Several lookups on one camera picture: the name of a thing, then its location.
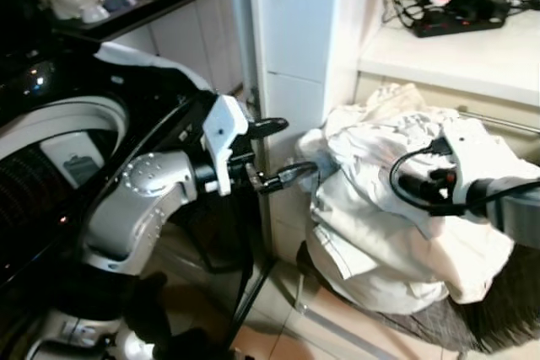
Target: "black countertop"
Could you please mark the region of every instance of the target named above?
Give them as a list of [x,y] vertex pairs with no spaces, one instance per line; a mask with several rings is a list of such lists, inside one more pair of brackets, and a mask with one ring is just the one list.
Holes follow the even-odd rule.
[[138,0],[138,4],[113,13],[107,20],[85,24],[80,20],[58,20],[51,13],[51,21],[57,33],[72,37],[103,42],[135,30],[195,0]]

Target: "washing machine drum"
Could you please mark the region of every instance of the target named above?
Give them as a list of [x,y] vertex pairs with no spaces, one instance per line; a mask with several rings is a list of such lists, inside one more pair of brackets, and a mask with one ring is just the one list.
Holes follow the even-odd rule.
[[175,134],[196,100],[214,99],[176,69],[72,52],[0,83],[0,289],[51,251],[76,246],[125,164],[180,148]]

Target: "white wall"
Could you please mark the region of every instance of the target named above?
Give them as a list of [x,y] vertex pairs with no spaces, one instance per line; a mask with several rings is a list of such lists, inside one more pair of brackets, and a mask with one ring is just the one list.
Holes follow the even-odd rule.
[[[267,170],[294,155],[294,143],[354,99],[361,46],[377,28],[381,0],[251,0],[262,116],[290,127],[267,140]],[[311,225],[298,189],[269,197],[273,250],[294,261]]]

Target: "washing machine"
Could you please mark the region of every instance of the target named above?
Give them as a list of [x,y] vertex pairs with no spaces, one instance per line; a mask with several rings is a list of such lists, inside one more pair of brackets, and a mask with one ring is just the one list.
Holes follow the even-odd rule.
[[[199,141],[218,95],[173,62],[55,35],[38,0],[0,8],[0,357],[24,358],[17,351],[51,303],[80,318],[121,315],[129,283],[78,285],[93,276],[74,270],[85,218],[139,155],[182,150],[208,160]],[[254,160],[249,138],[233,149],[229,168]],[[76,298],[58,294],[66,279]]]

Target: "white shelf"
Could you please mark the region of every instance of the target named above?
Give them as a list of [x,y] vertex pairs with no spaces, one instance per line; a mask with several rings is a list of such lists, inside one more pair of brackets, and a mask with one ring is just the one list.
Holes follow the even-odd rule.
[[361,72],[540,106],[540,12],[499,30],[419,39],[396,22],[370,41]]

